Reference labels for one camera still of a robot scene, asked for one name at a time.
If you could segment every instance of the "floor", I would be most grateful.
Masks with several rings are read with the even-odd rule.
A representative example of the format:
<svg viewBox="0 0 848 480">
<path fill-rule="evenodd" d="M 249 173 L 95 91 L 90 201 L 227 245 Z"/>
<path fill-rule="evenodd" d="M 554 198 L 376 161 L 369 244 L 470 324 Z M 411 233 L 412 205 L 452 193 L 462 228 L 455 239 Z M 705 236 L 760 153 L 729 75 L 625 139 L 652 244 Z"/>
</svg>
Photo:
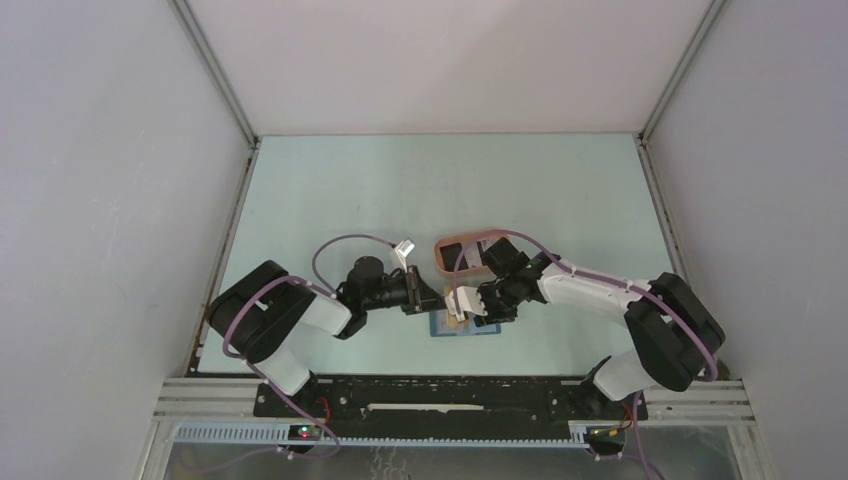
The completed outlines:
<svg viewBox="0 0 848 480">
<path fill-rule="evenodd" d="M 417 245 L 410 262 L 437 290 L 435 242 L 503 227 L 578 265 L 629 278 L 670 271 L 642 167 L 627 134 L 265 137 L 222 290 L 266 259 L 315 280 L 324 241 L 363 232 Z M 516 241 L 519 248 L 529 245 Z M 526 248 L 533 256 L 532 247 Z M 335 244 L 319 269 L 331 283 L 385 247 Z M 582 375 L 632 348 L 609 319 L 567 305 L 524 304 L 498 335 L 431 337 L 427 315 L 375 311 L 349 340 L 296 327 L 288 344 L 318 373 Z M 209 332 L 200 372 L 247 372 Z"/>
</svg>

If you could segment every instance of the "purple cable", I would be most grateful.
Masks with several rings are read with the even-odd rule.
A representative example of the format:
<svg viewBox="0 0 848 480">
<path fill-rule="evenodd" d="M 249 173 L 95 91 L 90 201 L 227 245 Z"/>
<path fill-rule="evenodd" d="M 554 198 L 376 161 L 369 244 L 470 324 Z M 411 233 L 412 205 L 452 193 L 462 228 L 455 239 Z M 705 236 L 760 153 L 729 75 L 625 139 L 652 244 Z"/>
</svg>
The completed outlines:
<svg viewBox="0 0 848 480">
<path fill-rule="evenodd" d="M 236 316 L 233 317 L 233 321 L 230 323 L 230 327 L 227 328 L 227 333 L 224 335 L 224 344 L 222 346 L 222 348 L 224 350 L 224 355 L 226 355 L 230 358 L 240 358 L 240 359 L 244 358 L 238 352 L 233 352 L 233 351 L 230 350 L 230 341 L 232 341 L 233 334 L 235 333 L 236 329 L 238 328 L 238 325 L 244 319 L 245 315 L 247 315 L 247 312 L 250 311 L 250 309 L 256 304 L 256 302 L 258 302 L 259 299 L 262 298 L 263 295 L 265 295 L 266 293 L 271 291 L 271 289 L 273 289 L 273 288 L 275 288 L 279 285 L 282 285 L 283 283 L 292 283 L 292 284 L 295 284 L 295 285 L 302 283 L 302 284 L 306 285 L 307 287 L 309 287 L 309 288 L 315 290 L 316 292 L 320 293 L 321 295 L 324 295 L 326 297 L 331 297 L 330 292 L 327 292 L 326 290 L 324 290 L 321 287 L 317 287 L 315 285 L 312 285 L 311 282 L 307 282 L 306 280 L 304 280 L 300 277 L 294 276 L 294 275 L 287 275 L 285 277 L 275 278 L 274 280 L 271 280 L 270 282 L 268 282 L 267 285 L 260 288 L 259 291 L 257 291 L 255 294 L 253 294 L 253 296 L 250 297 L 250 300 L 248 300 L 247 303 L 245 303 L 244 306 L 241 307 L 241 310 L 239 310 L 239 312 L 236 314 Z M 311 458 L 311 459 L 317 460 L 317 459 L 332 457 L 333 455 L 338 453 L 339 450 L 341 450 L 341 443 L 339 442 L 339 438 L 336 436 L 335 432 L 330 430 L 330 428 L 327 427 L 326 425 L 324 425 L 322 422 L 318 421 L 317 418 L 313 417 L 312 415 L 308 414 L 303 409 L 298 407 L 297 404 L 294 403 L 289 398 L 288 395 L 286 395 L 282 390 L 280 390 L 280 387 L 278 387 L 274 382 L 270 381 L 268 379 L 268 377 L 265 376 L 265 374 L 263 374 L 258 368 L 256 368 L 255 365 L 253 365 L 250 362 L 247 362 L 246 360 L 245 360 L 245 362 L 247 363 L 247 366 L 250 367 L 250 369 L 253 370 L 253 372 L 257 376 L 259 376 L 259 378 L 261 378 L 263 380 L 263 382 L 265 382 L 269 387 L 271 387 L 271 390 L 273 390 L 274 393 L 279 395 L 279 397 L 283 400 L 283 402 L 286 403 L 286 405 L 288 405 L 297 414 L 301 415 L 303 418 L 306 418 L 307 420 L 309 420 L 310 422 L 312 422 L 313 424 L 318 426 L 318 428 L 323 430 L 324 433 L 326 433 L 331 439 L 333 439 L 333 443 L 336 446 L 336 448 L 332 452 L 321 454 L 321 455 L 304 455 L 304 454 L 301 454 L 301 453 L 296 453 L 296 452 L 292 452 L 292 451 L 283 449 L 283 451 L 287 455 L 296 456 L 296 457 L 303 457 L 303 458 Z"/>
<path fill-rule="evenodd" d="M 599 454 L 595 453 L 595 451 L 594 451 L 594 450 L 592 450 L 592 448 L 591 448 L 591 447 L 589 448 L 589 453 L 590 453 L 593 457 L 595 457 L 597 460 L 600 460 L 600 461 L 607 461 L 607 460 L 623 460 L 623 459 L 636 460 L 637 462 L 641 462 L 641 461 L 642 461 L 642 459 L 641 459 L 641 458 L 639 458 L 639 456 L 638 456 L 638 455 L 630 455 L 630 454 L 628 454 L 628 453 L 622 453 L 621 455 L 599 455 Z M 657 476 L 660 480 L 666 480 L 666 479 L 665 479 L 665 475 L 663 475 L 663 474 L 662 474 L 662 472 L 660 471 L 659 467 L 657 467 L 656 465 L 654 465 L 653 463 L 650 463 L 650 462 L 648 462 L 648 467 L 649 467 L 649 468 L 650 468 L 650 469 L 651 469 L 651 470 L 652 470 L 652 471 L 656 474 L 656 476 Z"/>
<path fill-rule="evenodd" d="M 573 275 L 577 275 L 578 277 L 588 278 L 590 280 L 595 280 L 595 281 L 598 281 L 598 282 L 601 282 L 601 283 L 606 283 L 607 285 L 612 285 L 612 286 L 617 287 L 617 288 L 625 288 L 625 289 L 627 288 L 627 283 L 622 282 L 621 280 L 617 280 L 615 278 L 611 278 L 611 277 L 608 277 L 606 275 L 599 274 L 599 273 L 584 272 L 584 271 L 579 270 L 579 269 L 577 269 L 577 268 L 575 268 L 571 265 L 566 265 L 565 263 L 559 261 L 554 256 L 554 254 L 551 253 L 550 250 L 545 248 L 544 245 L 542 245 L 536 239 L 534 239 L 533 237 L 530 237 L 529 235 L 525 235 L 521 232 L 516 232 L 514 230 L 505 230 L 505 229 L 486 230 L 485 232 L 481 232 L 480 234 L 475 236 L 472 240 L 468 241 L 468 243 L 463 245 L 462 251 L 459 252 L 459 255 L 456 257 L 456 263 L 454 264 L 454 267 L 453 267 L 453 291 L 454 291 L 454 302 L 455 302 L 455 305 L 456 305 L 457 313 L 462 311 L 459 308 L 459 296 L 457 296 L 456 293 L 455 293 L 456 288 L 457 288 L 457 285 L 456 285 L 457 276 L 456 276 L 456 274 L 457 274 L 457 272 L 459 272 L 459 264 L 460 264 L 460 262 L 462 262 L 462 259 L 465 258 L 465 252 L 468 251 L 468 249 L 469 249 L 469 247 L 471 247 L 471 245 L 474 245 L 474 244 L 477 243 L 477 241 L 482 240 L 482 239 L 489 237 L 489 236 L 492 236 L 492 235 L 512 235 L 514 237 L 521 238 L 523 240 L 526 240 L 526 241 L 532 243 L 536 248 L 541 250 L 542 253 L 544 253 L 548 258 L 550 258 L 554 265 L 561 268 L 565 272 L 568 272 L 568 273 L 573 274 Z M 677 326 L 680 327 L 681 330 L 683 330 L 683 333 L 685 333 L 686 336 L 689 337 L 690 340 L 692 340 L 692 343 L 695 345 L 695 348 L 698 349 L 698 352 L 700 352 L 701 356 L 703 356 L 704 360 L 707 362 L 707 372 L 708 372 L 707 376 L 706 377 L 698 377 L 698 380 L 705 380 L 705 381 L 708 381 L 708 382 L 712 382 L 712 381 L 716 380 L 718 378 L 718 366 L 716 365 L 715 358 L 712 356 L 712 354 L 707 349 L 706 345 L 704 345 L 704 343 L 701 341 L 701 339 L 698 338 L 698 336 L 695 334 L 695 332 L 692 331 L 692 329 L 689 327 L 689 325 L 687 325 L 686 322 L 680 317 L 680 315 L 678 315 L 674 310 L 672 310 L 671 307 L 666 305 L 665 302 L 663 302 L 662 300 L 660 300 L 659 298 L 657 298 L 655 295 L 651 294 L 647 290 L 639 288 L 635 285 L 631 285 L 630 290 L 642 295 L 643 297 L 647 298 L 651 303 L 658 306 L 663 312 L 665 312 L 668 316 L 670 316 L 671 319 L 674 321 L 674 323 L 677 324 Z"/>
<path fill-rule="evenodd" d="M 648 480 L 651 480 L 651 468 L 656 470 L 659 473 L 659 470 L 653 466 L 651 462 L 648 461 L 648 457 L 645 456 L 645 450 L 642 448 L 642 437 L 639 436 L 639 398 L 642 396 L 642 392 L 636 392 L 636 395 L 633 395 L 633 436 L 636 437 L 636 450 L 639 452 L 639 460 L 642 461 L 642 468 L 645 469 L 645 475 L 647 475 Z M 665 480 L 662 473 L 659 473 L 659 477 L 662 480 Z"/>
<path fill-rule="evenodd" d="M 330 285 L 329 282 L 327 282 L 327 280 L 324 280 L 324 277 L 322 277 L 321 274 L 318 273 L 318 255 L 320 255 L 321 252 L 323 252 L 324 249 L 326 249 L 330 245 L 338 242 L 339 240 L 345 240 L 345 239 L 348 239 L 348 238 L 366 238 L 368 240 L 374 240 L 375 242 L 380 242 L 384 245 L 388 245 L 389 248 L 395 248 L 394 243 L 392 243 L 392 242 L 390 242 L 390 241 L 388 241 L 384 238 L 376 237 L 374 235 L 368 235 L 366 233 L 349 233 L 347 235 L 340 235 L 336 238 L 333 238 L 333 239 L 327 241 L 324 245 L 321 245 L 318 248 L 318 251 L 315 252 L 315 255 L 312 255 L 312 273 L 314 273 L 315 278 L 317 278 L 318 281 L 320 281 L 322 284 L 324 284 L 324 286 L 327 287 L 327 289 L 330 290 L 330 291 L 334 290 L 333 286 Z"/>
</svg>

